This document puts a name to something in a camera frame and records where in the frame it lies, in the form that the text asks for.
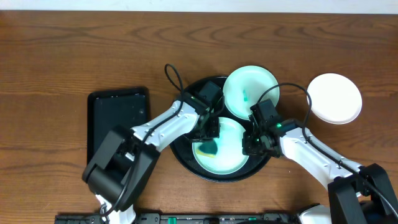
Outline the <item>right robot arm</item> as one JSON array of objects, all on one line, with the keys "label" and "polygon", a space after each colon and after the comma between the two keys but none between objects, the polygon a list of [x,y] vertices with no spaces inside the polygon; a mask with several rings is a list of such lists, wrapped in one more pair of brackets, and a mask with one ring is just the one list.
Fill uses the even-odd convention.
[{"label": "right robot arm", "polygon": [[243,137],[244,154],[290,159],[327,189],[329,205],[304,208],[297,223],[397,223],[397,197],[380,165],[338,154],[301,122],[281,117],[271,100],[251,106],[249,120],[253,131]]}]

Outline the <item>green yellow sponge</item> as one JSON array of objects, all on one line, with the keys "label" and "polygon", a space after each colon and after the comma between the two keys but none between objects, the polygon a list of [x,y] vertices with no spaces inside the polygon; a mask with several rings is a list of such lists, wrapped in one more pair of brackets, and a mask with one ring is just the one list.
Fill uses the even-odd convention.
[{"label": "green yellow sponge", "polygon": [[206,157],[215,157],[218,152],[218,146],[215,141],[201,142],[200,145],[195,149],[198,155]]}]

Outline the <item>white plate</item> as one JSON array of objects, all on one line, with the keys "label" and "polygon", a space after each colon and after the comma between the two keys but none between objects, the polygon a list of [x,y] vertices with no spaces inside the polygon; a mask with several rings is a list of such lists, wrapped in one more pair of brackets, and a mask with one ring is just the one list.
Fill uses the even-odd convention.
[{"label": "white plate", "polygon": [[324,73],[315,77],[307,91],[312,113],[327,123],[347,124],[361,112],[363,99],[359,88],[340,74]]}]

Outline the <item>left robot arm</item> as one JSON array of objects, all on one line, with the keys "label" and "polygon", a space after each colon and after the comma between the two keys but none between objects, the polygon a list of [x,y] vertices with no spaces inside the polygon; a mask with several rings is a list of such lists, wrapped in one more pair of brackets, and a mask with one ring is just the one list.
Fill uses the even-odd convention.
[{"label": "left robot arm", "polygon": [[96,223],[132,223],[133,204],[146,186],[160,153],[180,136],[211,142],[220,135],[215,108],[221,88],[207,82],[200,91],[181,91],[171,107],[153,120],[125,129],[116,126],[104,138],[82,179],[101,202]]}]

